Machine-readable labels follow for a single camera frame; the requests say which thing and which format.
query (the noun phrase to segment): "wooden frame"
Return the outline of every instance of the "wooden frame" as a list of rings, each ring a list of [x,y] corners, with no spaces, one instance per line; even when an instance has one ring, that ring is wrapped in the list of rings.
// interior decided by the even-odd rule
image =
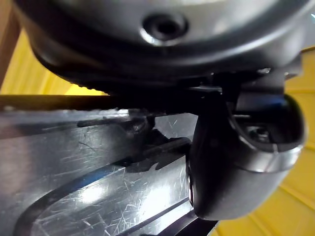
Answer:
[[[0,87],[20,35],[20,26],[10,3],[9,0],[0,0]]]

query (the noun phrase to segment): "round recessed hole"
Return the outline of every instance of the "round recessed hole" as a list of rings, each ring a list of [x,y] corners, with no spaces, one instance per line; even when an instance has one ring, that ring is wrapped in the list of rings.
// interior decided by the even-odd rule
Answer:
[[[173,21],[164,21],[157,23],[156,25],[157,31],[164,35],[172,35],[180,30],[179,26],[176,22]]]
[[[142,37],[149,43],[159,46],[181,38],[187,32],[187,22],[180,15],[154,15],[143,22]]]

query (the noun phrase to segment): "screw hole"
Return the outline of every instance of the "screw hole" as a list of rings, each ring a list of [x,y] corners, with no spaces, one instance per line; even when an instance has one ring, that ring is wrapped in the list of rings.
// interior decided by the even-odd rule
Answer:
[[[159,33],[162,33],[165,35],[175,34],[177,33],[179,29],[178,25],[172,21],[160,22],[156,25],[156,28]]]

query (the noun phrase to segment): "scratched metal surface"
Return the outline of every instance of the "scratched metal surface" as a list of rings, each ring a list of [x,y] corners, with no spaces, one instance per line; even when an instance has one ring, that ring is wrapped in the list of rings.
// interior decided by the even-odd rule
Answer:
[[[25,120],[0,113],[2,236],[150,235],[191,210],[182,147],[196,116],[154,127],[142,116],[85,127]]]

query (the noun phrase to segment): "yellow wall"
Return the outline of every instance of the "yellow wall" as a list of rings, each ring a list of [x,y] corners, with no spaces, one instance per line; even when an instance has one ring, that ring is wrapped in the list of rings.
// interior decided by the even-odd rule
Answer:
[[[222,221],[214,236],[315,236],[315,51],[303,54],[304,75],[286,83],[309,124],[301,157],[277,191],[255,212]],[[1,94],[78,94],[102,92],[71,85],[43,68],[21,33]]]

